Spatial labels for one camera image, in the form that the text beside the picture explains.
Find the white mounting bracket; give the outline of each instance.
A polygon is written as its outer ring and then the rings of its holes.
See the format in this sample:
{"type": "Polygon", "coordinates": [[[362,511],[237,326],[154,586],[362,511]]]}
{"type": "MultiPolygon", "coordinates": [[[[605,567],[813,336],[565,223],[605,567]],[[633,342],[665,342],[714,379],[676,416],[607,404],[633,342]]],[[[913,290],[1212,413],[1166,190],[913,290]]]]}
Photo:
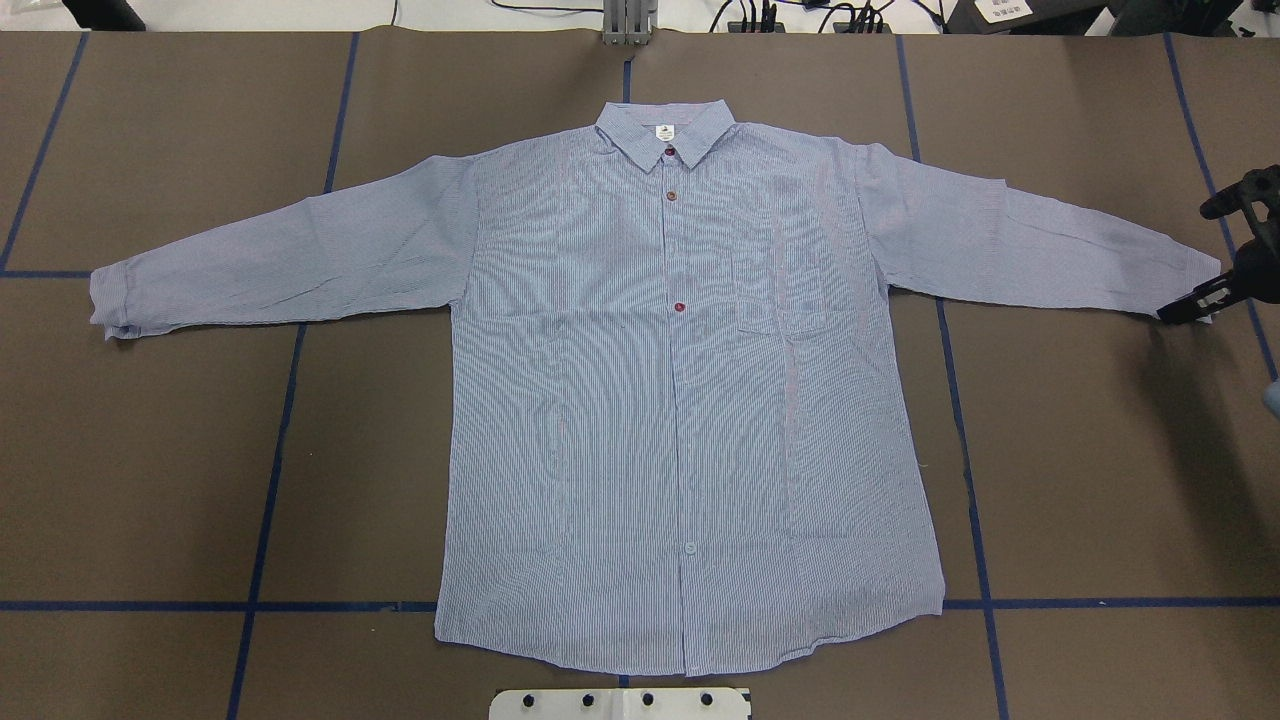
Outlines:
{"type": "Polygon", "coordinates": [[[604,44],[648,45],[658,0],[604,0],[604,44]]]}
{"type": "Polygon", "coordinates": [[[503,691],[489,720],[750,720],[745,688],[503,691]]]}

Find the sleeve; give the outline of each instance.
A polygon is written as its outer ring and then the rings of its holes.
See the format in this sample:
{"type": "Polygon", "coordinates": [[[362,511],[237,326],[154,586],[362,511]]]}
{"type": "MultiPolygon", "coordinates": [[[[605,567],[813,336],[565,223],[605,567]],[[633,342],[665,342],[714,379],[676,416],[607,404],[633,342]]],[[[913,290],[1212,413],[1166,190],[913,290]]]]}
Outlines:
{"type": "Polygon", "coordinates": [[[476,242],[474,163],[430,158],[99,268],[90,322],[136,338],[461,300],[476,242]]]}
{"type": "Polygon", "coordinates": [[[1220,263],[1128,220],[854,146],[852,182],[888,284],[956,300],[1155,315],[1220,263]]]}

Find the paper label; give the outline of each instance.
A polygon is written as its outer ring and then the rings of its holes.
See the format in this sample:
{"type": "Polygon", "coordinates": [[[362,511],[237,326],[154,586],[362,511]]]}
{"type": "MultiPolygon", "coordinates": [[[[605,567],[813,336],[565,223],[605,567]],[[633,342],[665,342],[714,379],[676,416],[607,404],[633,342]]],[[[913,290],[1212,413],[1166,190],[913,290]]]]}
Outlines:
{"type": "Polygon", "coordinates": [[[1002,23],[1032,14],[1027,0],[973,0],[973,4],[988,23],[1002,23]]]}

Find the shirt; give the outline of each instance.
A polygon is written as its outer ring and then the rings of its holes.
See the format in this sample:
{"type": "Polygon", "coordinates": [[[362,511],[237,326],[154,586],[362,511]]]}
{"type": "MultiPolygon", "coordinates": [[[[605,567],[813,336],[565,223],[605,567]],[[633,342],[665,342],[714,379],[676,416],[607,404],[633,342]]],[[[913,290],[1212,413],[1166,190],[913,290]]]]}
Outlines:
{"type": "Polygon", "coordinates": [[[436,637],[701,675],[942,610],[888,286],[1152,314],[1217,273],[721,101],[430,158],[101,268],[91,293],[118,338],[448,305],[436,637]]]}

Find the long sleeve shirt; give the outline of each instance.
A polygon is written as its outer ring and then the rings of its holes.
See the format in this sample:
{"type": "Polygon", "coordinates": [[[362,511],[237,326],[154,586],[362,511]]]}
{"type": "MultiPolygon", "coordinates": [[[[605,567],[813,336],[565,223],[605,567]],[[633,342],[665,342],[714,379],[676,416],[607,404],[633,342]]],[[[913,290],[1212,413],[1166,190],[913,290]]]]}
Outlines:
{"type": "Polygon", "coordinates": [[[1149,315],[1217,273],[879,145],[609,104],[101,268],[91,293],[118,338],[448,305],[436,637],[701,675],[942,610],[888,286],[1149,315]]]}

